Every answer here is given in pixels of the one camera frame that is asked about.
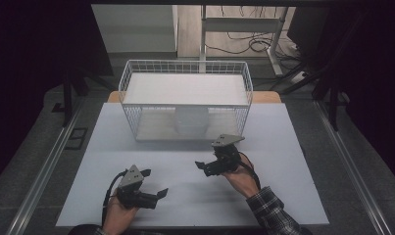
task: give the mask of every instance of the metal rail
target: metal rail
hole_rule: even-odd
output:
[[[315,101],[314,103],[320,113],[321,120],[325,126],[325,129],[328,132],[331,142],[336,148],[337,154],[340,157],[341,162],[344,164],[344,167],[346,168],[346,171],[353,183],[353,186],[355,187],[377,234],[393,234],[376,199],[366,185],[365,180],[360,175],[359,170],[357,169],[356,164],[354,163],[354,160],[350,155],[349,151],[347,150],[342,138],[340,137],[338,132],[332,129],[331,124],[327,119],[327,111],[323,102]]]
[[[11,225],[6,234],[21,235],[25,232],[26,226],[31,219],[32,213],[34,212],[35,207],[37,206],[38,201],[40,200],[41,195],[44,192],[45,186],[47,185],[48,180],[53,173],[56,163],[63,152],[66,142],[69,139],[70,134],[72,133],[72,129],[75,122],[77,121],[83,103],[84,98],[76,100],[73,117],[70,119],[69,124],[66,127],[63,127],[62,131],[60,132],[56,143],[54,144],[52,150],[50,151],[50,154],[48,155],[46,161],[41,167],[41,170],[38,172],[35,180],[29,188],[28,193],[26,194],[25,199],[21,204],[18,212],[16,213],[15,218],[11,222]]]

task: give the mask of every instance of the sleeve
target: sleeve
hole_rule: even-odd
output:
[[[98,227],[94,232],[94,235],[106,235],[106,233],[100,227]]]
[[[270,187],[246,200],[259,224],[268,230],[268,234],[298,235],[301,226],[283,210],[283,202]]]

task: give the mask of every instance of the white wire basket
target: white wire basket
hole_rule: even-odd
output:
[[[119,86],[137,141],[242,136],[252,92],[245,62],[128,61]]]

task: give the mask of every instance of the black wall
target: black wall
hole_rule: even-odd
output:
[[[112,74],[90,4],[0,1],[0,173],[43,108],[45,92],[75,68]]]
[[[369,11],[337,73],[348,114],[395,174],[395,4]]]

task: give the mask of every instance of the wire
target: wire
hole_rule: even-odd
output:
[[[224,10],[223,10],[222,6],[221,6],[221,9],[222,9],[222,16],[225,17],[225,13],[224,13]]]
[[[206,47],[207,47],[207,48],[210,48],[210,49],[213,49],[213,50],[223,51],[223,52],[226,52],[226,53],[229,53],[229,54],[234,54],[234,55],[242,54],[242,53],[244,53],[244,52],[246,52],[246,51],[248,51],[248,50],[250,49],[250,47],[248,47],[247,49],[245,49],[245,50],[243,50],[243,51],[240,51],[240,52],[231,52],[231,51],[226,51],[226,50],[224,50],[224,49],[222,49],[222,48],[211,47],[211,46],[208,46],[207,44],[206,44]]]
[[[117,179],[119,177],[125,176],[127,173],[127,169],[124,172],[119,173],[114,180],[112,180],[111,185],[109,186],[108,191],[106,191],[106,196],[105,196],[105,200],[103,201],[103,209],[102,209],[102,226],[105,223],[105,219],[106,219],[106,210],[107,210],[107,206],[109,203],[109,199],[111,198],[111,193],[112,193],[112,188],[114,187],[115,182],[117,181]]]
[[[240,6],[239,12],[240,12],[240,16],[241,16],[241,17],[244,17],[244,16],[245,16],[245,14],[244,14],[244,12],[243,12],[243,6]]]
[[[258,10],[258,7],[255,7],[255,9],[250,13],[249,18],[252,16],[252,14]]]
[[[239,152],[239,154],[242,154],[243,156],[245,156],[245,158],[249,161],[250,166],[246,165],[242,161],[239,161],[239,164],[242,165],[245,169],[247,169],[252,174],[252,177],[255,180],[256,186],[258,187],[259,190],[261,190],[261,182],[259,181],[258,174],[255,172],[255,168],[253,167],[252,162],[250,162],[249,158],[245,154],[243,154],[241,152]]]
[[[243,39],[249,39],[249,38],[253,38],[253,37],[258,37],[258,36],[263,36],[263,35],[266,35],[266,34],[269,34],[268,32],[266,32],[266,33],[260,33],[260,34],[257,34],[257,35],[254,35],[255,33],[252,33],[252,36],[247,36],[247,37],[231,37],[230,36],[230,32],[228,32],[227,33],[227,36],[228,36],[228,38],[230,38],[230,39],[234,39],[234,40],[243,40]]]
[[[278,80],[278,78],[272,78],[272,79],[273,80],[267,80],[267,81],[261,82],[259,84],[253,85],[253,88],[259,87],[259,86],[262,86],[262,85],[266,85],[266,84],[275,83]]]
[[[280,59],[279,60],[279,64],[282,66],[282,67],[284,67],[284,68],[286,68],[287,70],[294,70],[297,66],[294,66],[294,67],[288,67],[288,66],[286,66],[286,65],[284,65],[283,64],[283,62],[284,61],[299,61],[298,59],[290,59],[290,58],[282,58],[282,59]]]
[[[254,52],[264,52],[267,51],[271,47],[272,40],[270,38],[265,38],[265,37],[253,37],[251,40],[249,40],[249,47],[252,49]],[[261,50],[255,49],[253,45],[256,44],[261,44],[264,48]]]
[[[261,8],[261,14],[259,14],[259,18],[262,17],[262,12],[264,11],[264,7]]]
[[[270,91],[273,91],[278,84],[280,84],[281,82],[283,82],[284,80],[291,78],[296,72],[302,70],[305,66],[307,65],[306,62],[301,62],[298,66],[296,66],[293,70],[289,71],[286,75],[284,75],[283,77],[280,78],[280,80],[278,80],[276,83],[274,83],[271,88]]]

